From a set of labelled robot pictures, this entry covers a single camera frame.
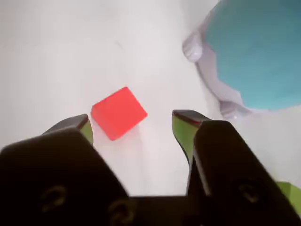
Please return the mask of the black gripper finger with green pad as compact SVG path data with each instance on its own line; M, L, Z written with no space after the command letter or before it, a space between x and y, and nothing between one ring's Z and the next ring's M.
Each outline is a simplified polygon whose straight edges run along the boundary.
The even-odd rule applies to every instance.
M0 153L3 226L127 226L128 195L93 147L89 118L64 119Z
M172 131L189 165L186 193L205 226L298 226L299 214L228 121L173 110Z

